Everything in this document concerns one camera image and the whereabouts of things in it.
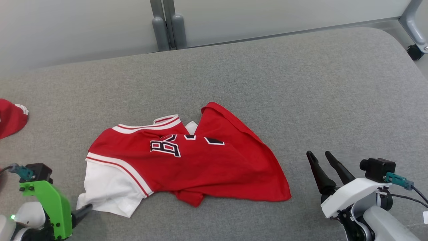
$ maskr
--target white jersey trim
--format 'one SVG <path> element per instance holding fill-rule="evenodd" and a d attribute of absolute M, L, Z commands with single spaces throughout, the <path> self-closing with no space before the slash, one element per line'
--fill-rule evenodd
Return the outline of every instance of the white jersey trim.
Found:
<path fill-rule="evenodd" d="M 154 125 L 162 124 L 162 123 L 168 122 L 168 121 L 170 121 L 172 119 L 175 119 L 176 117 L 178 117 L 177 114 L 167 115 L 167 116 L 164 116 L 164 117 L 161 117 L 161 118 L 158 118 L 158 119 L 154 120 L 153 124 Z"/>
<path fill-rule="evenodd" d="M 102 165 L 113 166 L 122 170 L 125 174 L 127 174 L 130 177 L 131 180 L 136 182 L 135 184 L 137 186 L 140 187 L 141 192 L 144 196 L 143 198 L 147 198 L 147 196 L 150 196 L 153 194 L 153 191 L 147 185 L 146 181 L 144 181 L 141 175 L 126 161 L 117 159 L 117 158 L 97 155 L 91 152 L 88 152 L 87 158 L 85 160 L 102 164 Z"/>
<path fill-rule="evenodd" d="M 149 126 L 140 126 L 140 127 L 132 127 L 132 126 L 127 126 L 127 125 L 123 125 L 123 124 L 119 124 L 115 127 L 113 127 L 112 129 L 119 132 L 119 133 L 123 133 L 123 134 L 132 134 L 135 133 L 139 130 L 164 130 L 164 129 L 169 129 L 172 128 L 178 124 L 181 123 L 180 118 L 178 117 L 178 115 L 173 115 L 172 118 L 168 118 L 168 120 L 166 121 L 162 121 L 159 122 L 155 125 L 149 125 Z"/>

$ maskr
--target black cable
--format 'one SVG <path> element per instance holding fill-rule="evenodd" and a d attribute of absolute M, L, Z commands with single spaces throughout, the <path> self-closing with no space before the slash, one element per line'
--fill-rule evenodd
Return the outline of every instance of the black cable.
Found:
<path fill-rule="evenodd" d="M 392 193 L 388 193 L 387 195 L 389 195 L 389 196 L 393 196 L 393 197 L 398 197 L 398 198 L 404 198 L 404 199 L 412 200 L 412 201 L 418 202 L 418 203 L 420 203 L 420 204 L 424 205 L 426 208 L 428 208 L 428 205 L 427 205 L 427 204 L 425 204 L 425 203 L 423 203 L 423 202 L 421 202 L 421 201 L 419 201 L 419 200 L 417 200 L 417 199 L 414 199 L 414 198 L 408 197 L 408 196 L 402 196 L 402 195 L 392 194 Z"/>
<path fill-rule="evenodd" d="M 414 186 L 411 186 L 411 188 L 413 189 L 413 190 L 415 190 L 415 192 L 417 192 L 418 194 L 419 194 L 419 196 L 421 196 L 422 197 L 422 199 L 426 202 L 426 203 L 428 203 L 428 199 L 417 189 L 417 188 L 415 188 Z"/>
<path fill-rule="evenodd" d="M 7 166 L 0 171 L 0 175 L 7 169 L 11 169 L 13 166 Z"/>

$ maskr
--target gray chair leg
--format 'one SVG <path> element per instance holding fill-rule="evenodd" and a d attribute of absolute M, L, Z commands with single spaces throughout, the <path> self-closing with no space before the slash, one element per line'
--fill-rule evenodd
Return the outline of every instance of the gray chair leg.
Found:
<path fill-rule="evenodd" d="M 184 18 L 180 14 L 175 14 L 171 18 L 172 30 L 174 31 L 175 46 L 177 49 L 187 48 L 186 30 L 184 29 Z"/>
<path fill-rule="evenodd" d="M 161 0 L 150 0 L 153 11 L 152 25 L 155 32 L 156 42 L 159 51 L 168 51 L 169 38 L 166 29 L 165 16 L 163 15 L 163 8 Z"/>
<path fill-rule="evenodd" d="M 416 26 L 415 14 L 422 0 L 411 0 L 403 15 L 398 19 L 404 30 L 415 42 L 421 53 L 428 54 L 428 44 L 422 32 Z"/>

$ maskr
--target gray couch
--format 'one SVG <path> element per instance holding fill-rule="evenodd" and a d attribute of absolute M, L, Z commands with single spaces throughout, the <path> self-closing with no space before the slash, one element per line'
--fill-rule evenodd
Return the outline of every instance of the gray couch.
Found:
<path fill-rule="evenodd" d="M 0 79 L 0 98 L 30 111 L 24 129 L 0 141 L 0 165 L 46 163 L 75 207 L 87 150 L 104 129 L 169 114 L 198 122 L 201 107 L 215 101 L 272 149 L 292 199 L 208 197 L 194 208 L 156 193 L 130 219 L 92 212 L 70 240 L 346 240 L 340 224 L 323 217 L 306 151 L 337 183 L 324 151 L 357 177 L 364 175 L 361 159 L 393 160 L 397 174 L 428 194 L 427 93 L 427 80 L 399 43 L 371 28 L 54 66 Z M 7 174 L 1 183 L 1 213 L 34 200 L 21 196 L 17 176 Z M 400 187 L 392 192 L 417 198 Z M 423 211 L 394 199 L 390 212 L 426 240 Z"/>

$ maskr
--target white stripe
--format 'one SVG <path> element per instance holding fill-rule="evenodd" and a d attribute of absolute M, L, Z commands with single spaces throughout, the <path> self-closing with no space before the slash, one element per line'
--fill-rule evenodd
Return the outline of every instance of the white stripe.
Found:
<path fill-rule="evenodd" d="M 177 116 L 178 116 L 177 114 L 167 115 L 167 116 L 164 116 L 164 117 L 161 117 L 161 118 L 158 118 L 158 119 L 154 120 L 154 121 L 153 121 L 153 124 L 159 125 L 159 124 L 161 124 L 161 123 L 165 123 L 165 122 L 167 122 L 167 121 L 170 121 L 170 120 L 174 119 L 174 118 L 175 118 L 175 117 L 177 117 Z"/>
<path fill-rule="evenodd" d="M 120 160 L 120 159 L 117 159 L 117 158 L 111 158 L 111 157 L 105 157 L 105 156 L 97 155 L 97 154 L 94 154 L 94 153 L 91 153 L 91 152 L 88 152 L 87 157 L 98 159 L 98 160 L 101 160 L 101 161 L 110 162 L 110 163 L 116 163 L 116 164 L 119 164 L 119 165 L 123 166 L 128 172 L 130 172 L 135 177 L 135 179 L 139 182 L 139 184 L 146 191 L 146 193 L 147 193 L 148 196 L 151 195 L 151 194 L 153 194 L 153 191 L 147 185 L 146 181 L 144 181 L 144 179 L 140 176 L 140 174 L 131 165 L 129 165 L 126 161 Z M 114 164 L 108 164 L 108 163 L 104 163 L 104 162 L 97 162 L 96 160 L 92 160 L 92 159 L 89 159 L 89 158 L 86 158 L 86 161 L 96 162 L 98 164 L 107 165 L 107 166 L 114 166 L 116 168 L 121 169 L 119 166 L 116 166 Z"/>
<path fill-rule="evenodd" d="M 145 127 L 141 127 L 141 128 L 138 128 L 138 129 L 129 130 L 129 129 L 121 128 L 120 126 L 115 126 L 112 129 L 115 130 L 115 131 L 117 131 L 117 132 L 123 133 L 123 134 L 132 134 L 132 133 L 137 132 L 139 130 L 164 130 L 164 129 L 168 129 L 168 128 L 174 127 L 174 126 L 176 126 L 176 125 L 178 125 L 180 123 L 181 123 L 181 120 L 177 119 L 174 122 L 171 122 L 168 125 L 164 125 L 162 127 L 158 127 L 156 125 L 153 125 L 153 126 L 145 126 Z"/>
<path fill-rule="evenodd" d="M 120 127 L 127 127 L 127 128 L 155 127 L 155 126 L 158 126 L 158 125 L 162 125 L 165 122 L 171 121 L 172 119 L 175 119 L 177 117 L 178 117 L 177 114 L 173 114 L 173 115 L 168 115 L 168 116 L 165 116 L 165 117 L 162 117 L 162 118 L 158 118 L 156 120 L 162 120 L 162 119 L 166 119 L 166 118 L 169 118 L 169 119 L 165 120 L 165 121 L 162 121 L 162 122 L 159 122 L 159 123 L 156 123 L 155 122 L 156 120 L 155 120 L 155 121 L 153 121 L 153 125 L 148 125 L 148 126 L 136 126 L 136 127 L 134 127 L 134 126 L 127 126 L 127 125 L 124 125 L 124 124 L 119 124 L 118 126 L 120 126 Z"/>

